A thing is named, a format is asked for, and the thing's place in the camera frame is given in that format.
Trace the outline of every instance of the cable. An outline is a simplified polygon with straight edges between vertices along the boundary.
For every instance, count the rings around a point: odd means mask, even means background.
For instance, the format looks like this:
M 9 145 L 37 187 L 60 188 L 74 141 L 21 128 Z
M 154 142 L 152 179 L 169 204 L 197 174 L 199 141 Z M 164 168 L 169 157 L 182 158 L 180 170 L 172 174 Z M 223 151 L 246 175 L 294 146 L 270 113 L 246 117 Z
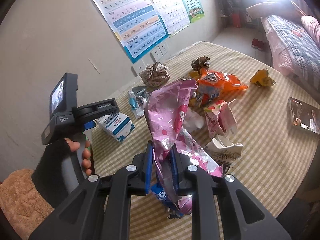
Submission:
M 230 15 L 228 15 L 228 16 L 226 16 L 226 17 L 230 17 L 231 15 L 232 15 L 232 13 L 233 13 L 233 8 L 232 8 L 232 6 L 231 6 L 231 4 L 230 4 L 230 2 L 228 1 L 228 0 L 226 0 L 227 2 L 228 2 L 228 4 L 230 5 L 230 7 L 231 7 L 231 13 L 230 13 Z

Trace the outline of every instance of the finger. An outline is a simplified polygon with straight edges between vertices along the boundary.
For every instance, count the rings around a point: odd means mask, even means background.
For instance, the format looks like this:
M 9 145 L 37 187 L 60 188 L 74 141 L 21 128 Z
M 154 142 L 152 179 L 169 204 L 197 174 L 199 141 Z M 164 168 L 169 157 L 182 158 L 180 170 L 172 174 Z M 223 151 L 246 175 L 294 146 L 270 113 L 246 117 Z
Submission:
M 71 152 L 75 152 L 80 148 L 80 143 L 71 141 L 69 138 L 65 138 L 65 141 L 68 143 Z
M 90 176 L 91 175 L 91 170 L 90 169 L 86 169 L 86 171 L 85 171 L 85 174 L 87 175 L 87 176 Z
M 82 161 L 82 167 L 84 167 L 85 169 L 90 168 L 91 167 L 91 161 L 87 160 L 87 159 L 84 159 Z
M 84 151 L 82 153 L 82 158 L 89 160 L 90 159 L 90 155 L 91 155 L 90 151 L 88 149 L 84 149 Z
M 86 141 L 85 141 L 85 148 L 90 147 L 90 145 L 91 145 L 91 144 L 90 144 L 89 140 L 86 140 Z

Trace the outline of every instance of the desk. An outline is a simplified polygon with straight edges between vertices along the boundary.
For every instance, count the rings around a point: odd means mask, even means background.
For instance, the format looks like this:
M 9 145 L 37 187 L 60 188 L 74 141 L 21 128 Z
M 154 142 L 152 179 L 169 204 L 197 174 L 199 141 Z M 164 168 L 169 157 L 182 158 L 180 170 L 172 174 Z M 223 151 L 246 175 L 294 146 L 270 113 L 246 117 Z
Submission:
M 228 173 L 235 175 L 276 217 L 301 184 L 319 142 L 316 134 L 291 125 L 288 98 L 291 96 L 317 108 L 320 106 L 302 88 L 273 68 L 242 53 L 204 41 L 166 62 L 171 68 L 170 81 L 187 76 L 191 61 L 201 56 L 211 59 L 210 68 L 233 73 L 248 85 L 250 78 L 262 68 L 268 68 L 277 82 L 271 88 L 250 84 L 246 91 L 232 92 L 223 98 L 226 101 L 236 98 L 232 111 L 238 122 L 238 132 L 229 139 L 244 145 L 241 158 L 232 164 Z M 122 144 L 98 127 L 92 132 L 93 156 L 100 176 L 113 174 L 131 163 L 133 156 L 144 152 L 151 139 L 145 119 L 136 120 L 128 104 L 128 89 L 142 84 L 142 81 L 130 84 L 116 97 L 120 112 L 128 115 L 135 125 Z M 210 141 L 207 127 L 193 132 L 192 136 L 202 147 Z M 155 181 L 155 170 L 152 174 Z M 191 239 L 191 215 L 174 220 L 166 217 L 164 207 L 152 194 L 133 196 L 130 239 Z

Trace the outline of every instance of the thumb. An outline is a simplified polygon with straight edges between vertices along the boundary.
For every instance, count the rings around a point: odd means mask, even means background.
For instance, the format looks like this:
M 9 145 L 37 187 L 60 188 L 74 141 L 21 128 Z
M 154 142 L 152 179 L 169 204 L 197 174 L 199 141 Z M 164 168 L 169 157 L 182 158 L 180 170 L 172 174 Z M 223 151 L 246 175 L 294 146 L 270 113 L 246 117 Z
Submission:
M 71 152 L 75 152 L 80 148 L 80 143 L 71 141 L 69 138 L 65 138 L 65 141 L 68 143 Z

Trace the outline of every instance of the blue and white carton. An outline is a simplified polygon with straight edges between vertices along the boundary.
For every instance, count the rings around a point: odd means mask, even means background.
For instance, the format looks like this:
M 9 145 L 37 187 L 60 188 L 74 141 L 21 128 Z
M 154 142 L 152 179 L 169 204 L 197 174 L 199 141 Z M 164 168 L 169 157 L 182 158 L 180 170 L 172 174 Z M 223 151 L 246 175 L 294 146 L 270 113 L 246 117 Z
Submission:
M 130 118 L 122 113 L 105 115 L 98 119 L 98 125 L 119 142 L 123 142 L 134 129 Z

